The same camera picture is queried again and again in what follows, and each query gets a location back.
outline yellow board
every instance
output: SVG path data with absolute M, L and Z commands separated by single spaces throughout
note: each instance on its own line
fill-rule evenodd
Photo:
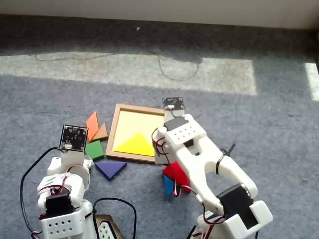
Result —
M 114 151 L 152 157 L 155 156 L 153 147 L 150 146 L 150 144 L 141 133 L 136 134 L 128 141 L 117 147 Z
M 121 110 L 112 150 L 116 151 L 118 147 L 138 133 L 143 135 L 149 145 L 152 145 L 152 132 L 163 124 L 164 116 Z

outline tangram piece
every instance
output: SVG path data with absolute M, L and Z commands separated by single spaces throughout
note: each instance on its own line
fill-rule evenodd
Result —
M 85 147 L 85 153 L 89 155 L 93 160 L 104 158 L 104 152 L 99 140 L 88 143 Z
M 95 163 L 95 165 L 108 179 L 111 180 L 127 165 L 127 162 L 98 162 Z
M 93 137 L 92 141 L 96 140 L 104 140 L 108 138 L 108 133 L 106 130 L 106 124 L 102 124 L 102 126 L 99 128 L 98 132 Z
M 188 177 L 186 176 L 185 172 L 182 170 L 180 165 L 177 162 L 171 163 L 170 166 L 168 165 L 163 174 L 166 175 L 171 180 L 174 180 L 174 175 L 176 179 L 176 183 L 180 186 L 190 186 Z M 183 188 L 183 190 L 187 193 L 190 193 L 189 189 Z
M 136 134 L 128 141 L 117 147 L 114 151 L 152 157 L 155 156 L 153 147 L 150 146 L 150 144 L 141 133 Z
M 98 115 L 96 111 L 94 111 L 91 114 L 91 116 L 86 120 L 86 127 L 89 129 L 88 140 L 89 142 L 92 142 L 93 137 L 99 131 Z
M 169 199 L 173 195 L 174 182 L 168 178 L 166 175 L 164 176 L 164 192 L 165 198 Z

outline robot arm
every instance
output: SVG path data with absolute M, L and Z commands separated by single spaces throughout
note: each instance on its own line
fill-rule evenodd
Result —
M 214 214 L 227 215 L 224 223 L 214 227 L 212 238 L 243 239 L 273 220 L 263 201 L 253 201 L 258 193 L 255 183 L 207 137 L 191 115 L 166 121 L 155 138 L 164 138 L 164 151 L 185 171 L 198 200 Z M 223 175 L 237 185 L 215 196 L 206 182 L 209 172 Z M 197 224 L 208 230 L 203 216 Z
M 209 210 L 219 215 L 224 214 L 220 200 L 211 192 L 206 182 L 205 174 L 217 173 L 216 169 L 218 174 L 245 185 L 252 198 L 257 195 L 257 187 L 251 178 L 232 158 L 221 152 L 191 115 L 174 118 L 165 125 L 168 128 L 163 126 L 159 133 L 165 137 L 167 151 L 179 162 L 188 175 L 193 190 L 198 193 L 197 197 Z

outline wooden frame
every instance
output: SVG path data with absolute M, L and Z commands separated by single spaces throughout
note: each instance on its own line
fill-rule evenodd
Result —
M 109 157 L 118 157 L 129 159 L 138 162 L 147 162 L 147 163 L 155 163 L 155 158 L 151 156 L 144 156 L 138 154 L 131 154 L 131 153 L 122 153 L 122 152 L 115 152 L 113 151 L 113 143 L 115 139 L 115 134 L 118 126 L 118 120 L 121 111 L 128 111 L 134 113 L 142 113 L 142 114 L 151 114 L 157 116 L 163 116 L 164 119 L 164 110 L 161 109 L 154 109 L 142 106 L 131 106 L 131 105 L 123 105 L 123 104 L 116 104 L 115 112 L 113 116 L 111 131 L 109 135 L 109 141 L 106 148 L 106 155 Z

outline gray carpet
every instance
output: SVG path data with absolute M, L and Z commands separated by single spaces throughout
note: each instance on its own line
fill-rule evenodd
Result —
M 274 215 L 260 239 L 317 239 L 319 86 L 317 43 L 304 31 L 51 17 L 0 17 L 1 238 L 29 238 L 19 207 L 24 171 L 59 143 L 64 123 L 92 111 L 110 129 L 116 103 L 161 107 L 182 96 L 187 112 L 255 181 Z M 48 155 L 24 186 L 35 190 Z M 112 182 L 94 170 L 85 198 L 119 197 L 138 212 L 137 238 L 183 239 L 201 214 L 192 195 L 164 200 L 163 166 L 129 163 Z M 208 175 L 216 194 L 232 183 Z M 133 212 L 102 203 L 131 238 Z

